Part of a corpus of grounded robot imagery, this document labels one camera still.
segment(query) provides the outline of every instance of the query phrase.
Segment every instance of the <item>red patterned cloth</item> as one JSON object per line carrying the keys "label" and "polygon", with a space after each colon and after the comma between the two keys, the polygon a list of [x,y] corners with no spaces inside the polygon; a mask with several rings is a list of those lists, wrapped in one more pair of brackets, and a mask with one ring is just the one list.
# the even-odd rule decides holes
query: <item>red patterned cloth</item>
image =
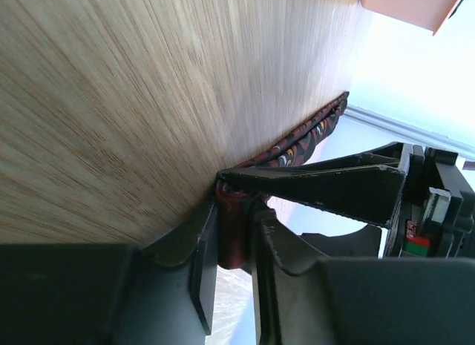
{"label": "red patterned cloth", "polygon": [[[257,165],[295,167],[304,164],[312,156],[316,145],[335,130],[340,115],[347,107],[348,95],[348,92],[343,93],[275,146],[240,163],[236,168]],[[249,223],[246,211],[256,197],[266,196],[242,191],[218,180],[216,197],[220,206],[218,263],[225,269],[239,269],[249,258]]]}

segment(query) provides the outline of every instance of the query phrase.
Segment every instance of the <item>wooden surface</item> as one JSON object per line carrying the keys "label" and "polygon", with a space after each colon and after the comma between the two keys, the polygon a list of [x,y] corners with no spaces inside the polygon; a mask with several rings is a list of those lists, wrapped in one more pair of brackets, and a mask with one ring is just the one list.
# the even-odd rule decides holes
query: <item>wooden surface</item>
{"label": "wooden surface", "polygon": [[357,0],[0,0],[0,240],[144,245],[348,89]]}

